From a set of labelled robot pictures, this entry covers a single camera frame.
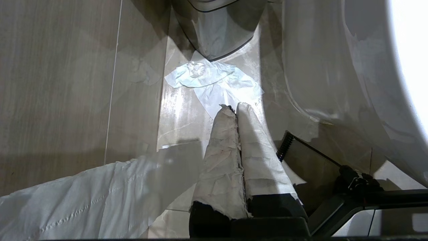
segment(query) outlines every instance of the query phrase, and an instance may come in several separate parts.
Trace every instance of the white paper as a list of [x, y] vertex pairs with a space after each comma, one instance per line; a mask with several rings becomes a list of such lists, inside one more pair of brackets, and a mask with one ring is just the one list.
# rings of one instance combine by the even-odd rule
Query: white paper
[[298, 199], [253, 108], [239, 103], [237, 116], [247, 199], [254, 195], [284, 193]]
[[214, 119], [204, 167], [192, 201], [210, 205], [230, 219], [248, 217], [236, 115], [222, 105]]
[[197, 51], [192, 60], [165, 76], [174, 88], [191, 87], [212, 119], [220, 104], [237, 108], [239, 102], [254, 103], [263, 93], [261, 86], [234, 65], [210, 63]]
[[0, 240], [138, 238], [198, 179], [203, 142], [0, 197]]

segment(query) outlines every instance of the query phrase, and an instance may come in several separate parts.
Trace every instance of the toilet bowl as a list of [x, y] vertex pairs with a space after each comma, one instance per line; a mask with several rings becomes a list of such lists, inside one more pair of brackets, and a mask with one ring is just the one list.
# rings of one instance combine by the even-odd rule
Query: toilet bowl
[[283, 64], [293, 105], [358, 133], [428, 184], [428, 2], [284, 0]]

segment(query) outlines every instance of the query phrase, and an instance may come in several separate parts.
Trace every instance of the tile floor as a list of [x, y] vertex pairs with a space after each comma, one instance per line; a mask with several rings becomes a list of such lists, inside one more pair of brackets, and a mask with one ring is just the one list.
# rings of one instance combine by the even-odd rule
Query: tile floor
[[[254, 37], [240, 50], [218, 60], [236, 65], [261, 84], [265, 93], [258, 101], [255, 111], [265, 130], [270, 133], [272, 144], [278, 147], [285, 131], [289, 130], [340, 164], [350, 165], [362, 172], [385, 179], [385, 182], [395, 183], [396, 186], [390, 185], [390, 189], [422, 187], [382, 158], [381, 154], [372, 151], [371, 146], [354, 133], [341, 127], [313, 122], [291, 105], [281, 61], [281, 9], [280, 3], [269, 3]], [[183, 34], [172, 11], [164, 75], [190, 60], [193, 52], [192, 45]], [[213, 120], [192, 89], [184, 87], [174, 89], [164, 81], [160, 114], [157, 148], [163, 145], [209, 140]], [[293, 143], [283, 166], [308, 212], [317, 208], [321, 201], [330, 195], [333, 182], [339, 175], [335, 165], [300, 143]], [[390, 169], [394, 170], [393, 180], [389, 177]], [[194, 186], [170, 204], [144, 237], [189, 237], [187, 211], [193, 189]]]

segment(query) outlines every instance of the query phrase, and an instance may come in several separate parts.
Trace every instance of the wall tile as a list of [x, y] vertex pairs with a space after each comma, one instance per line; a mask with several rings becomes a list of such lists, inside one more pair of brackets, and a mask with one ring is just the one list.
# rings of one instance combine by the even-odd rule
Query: wall tile
[[0, 196], [103, 164], [119, 9], [0, 2]]
[[169, 2], [124, 0], [106, 163], [155, 151]]

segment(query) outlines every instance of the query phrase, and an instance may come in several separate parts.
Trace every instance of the bathroom wall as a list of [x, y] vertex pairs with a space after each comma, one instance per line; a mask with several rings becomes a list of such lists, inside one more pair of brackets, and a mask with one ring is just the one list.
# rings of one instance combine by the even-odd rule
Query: bathroom wall
[[0, 2], [0, 196], [156, 146], [168, 11]]

